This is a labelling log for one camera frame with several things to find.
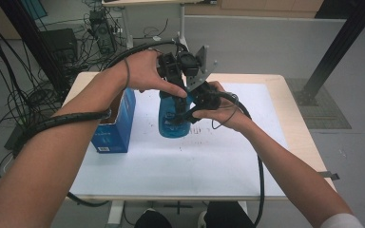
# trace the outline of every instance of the black metal pole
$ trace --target black metal pole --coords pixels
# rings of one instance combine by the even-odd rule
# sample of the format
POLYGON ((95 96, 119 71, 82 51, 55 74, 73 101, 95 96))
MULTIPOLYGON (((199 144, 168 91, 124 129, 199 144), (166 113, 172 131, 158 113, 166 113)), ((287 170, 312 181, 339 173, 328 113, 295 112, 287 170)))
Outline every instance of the black metal pole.
POLYGON ((295 92, 299 105, 315 105, 315 97, 337 64, 365 28, 365 0, 360 0, 322 57, 314 73, 301 91, 295 92))
POLYGON ((24 8, 21 0, 0 0, 0 7, 28 46, 41 69, 46 73, 61 101, 64 101, 70 90, 70 84, 52 57, 51 52, 41 38, 39 29, 24 8))

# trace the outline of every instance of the bottle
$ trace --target bottle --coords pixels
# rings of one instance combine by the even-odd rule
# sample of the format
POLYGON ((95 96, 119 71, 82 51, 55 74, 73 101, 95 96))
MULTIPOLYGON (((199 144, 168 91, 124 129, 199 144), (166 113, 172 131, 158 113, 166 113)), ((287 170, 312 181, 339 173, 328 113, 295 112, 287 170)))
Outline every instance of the bottle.
MULTIPOLYGON (((175 123, 176 107, 172 96, 167 96, 166 93, 160 92, 160 108, 159 108, 159 132, 166 138, 180 138, 188 134, 191 123, 181 121, 175 123)), ((189 97, 186 99, 185 112, 189 110, 192 101, 189 97)))

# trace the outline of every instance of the black pants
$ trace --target black pants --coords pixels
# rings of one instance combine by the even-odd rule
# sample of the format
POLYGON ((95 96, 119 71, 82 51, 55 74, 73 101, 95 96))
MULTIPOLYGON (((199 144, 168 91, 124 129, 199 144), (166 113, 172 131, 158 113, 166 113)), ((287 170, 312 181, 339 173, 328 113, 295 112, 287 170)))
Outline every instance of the black pants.
MULTIPOLYGON (((206 228, 255 227, 236 201, 211 201, 204 218, 206 228)), ((135 228, 172 228, 159 212, 146 211, 136 222, 135 228)))

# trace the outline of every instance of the forearm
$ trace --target forearm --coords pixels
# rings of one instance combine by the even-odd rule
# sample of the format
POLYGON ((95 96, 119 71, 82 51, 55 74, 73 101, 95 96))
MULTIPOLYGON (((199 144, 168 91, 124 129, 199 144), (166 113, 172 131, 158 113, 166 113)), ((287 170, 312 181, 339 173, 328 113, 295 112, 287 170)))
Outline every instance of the forearm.
MULTIPOLYGON (((125 82, 123 66, 100 73, 55 115, 105 111, 125 82)), ((0 226, 50 225, 76 177, 98 122, 53 127, 27 142, 0 181, 0 226)))
POLYGON ((288 199, 314 227, 319 227, 333 215, 352 214, 346 202, 325 179, 251 120, 242 118, 238 131, 250 141, 288 199))

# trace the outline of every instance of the white desk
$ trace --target white desk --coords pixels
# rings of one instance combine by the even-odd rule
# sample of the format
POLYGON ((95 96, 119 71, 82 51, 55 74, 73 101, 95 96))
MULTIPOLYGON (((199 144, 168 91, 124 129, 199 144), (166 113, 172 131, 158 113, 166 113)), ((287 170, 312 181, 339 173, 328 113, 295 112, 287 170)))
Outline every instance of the white desk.
MULTIPOLYGON (((94 75, 81 73, 67 101, 94 75)), ((261 128, 316 171, 326 171, 281 76, 212 74, 208 81, 211 80, 236 83, 226 85, 226 88, 235 89, 232 92, 239 95, 261 128)), ((128 153, 98 154, 90 145, 70 189, 72 193, 85 199, 101 200, 259 198, 257 157, 240 133, 224 127, 213 130, 210 121, 202 120, 193 124, 191 133, 184 138, 163 138, 157 126, 158 92, 137 92, 136 95, 128 153)), ((265 195, 268 200, 285 199, 266 168, 265 195)))
POLYGON ((118 7, 121 9, 123 22, 124 22, 124 29, 125 29, 125 36, 126 36, 126 47, 132 48, 133 47, 133 37, 130 33, 130 18, 127 7, 134 8, 137 11, 138 16, 142 19, 140 23, 144 22, 144 19, 147 17, 153 16, 162 16, 165 17, 164 14, 168 14, 169 9, 163 10, 163 8, 170 7, 171 5, 180 5, 179 10, 179 17, 180 17, 180 32, 179 32, 179 39, 180 42, 187 46, 184 36, 184 3, 196 3, 200 2, 201 0, 118 0, 112 2, 102 2, 104 7, 112 8, 118 7))

